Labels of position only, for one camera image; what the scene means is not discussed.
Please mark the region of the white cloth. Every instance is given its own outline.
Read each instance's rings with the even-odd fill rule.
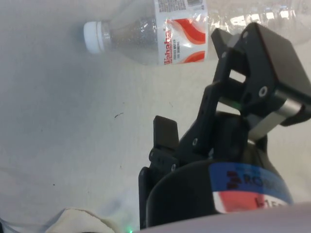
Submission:
[[[94,214],[78,209],[66,209],[46,233],[118,233],[116,226]]]

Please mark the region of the small black speck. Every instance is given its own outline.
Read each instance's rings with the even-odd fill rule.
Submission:
[[[118,116],[123,115],[123,114],[124,114],[124,113],[120,113],[120,114],[115,115],[115,119],[116,119]]]

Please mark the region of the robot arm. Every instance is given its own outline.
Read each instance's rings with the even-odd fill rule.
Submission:
[[[192,127],[179,140],[175,121],[154,119],[151,164],[139,174],[141,229],[292,203],[267,133],[311,118],[311,84],[294,48],[256,23],[241,35],[216,29],[212,40],[219,62]],[[218,102],[241,114],[217,112]]]

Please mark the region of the red and white label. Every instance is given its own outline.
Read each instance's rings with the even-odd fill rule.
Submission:
[[[155,0],[159,65],[200,62],[207,57],[205,0]]]
[[[213,192],[213,198],[215,209],[222,214],[288,205],[269,195],[244,191]]]

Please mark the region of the water bottle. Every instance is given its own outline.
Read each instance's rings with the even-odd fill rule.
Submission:
[[[132,0],[110,21],[84,26],[91,53],[116,50],[146,65],[214,59],[216,28],[241,33],[257,22],[294,44],[311,38],[310,0]]]

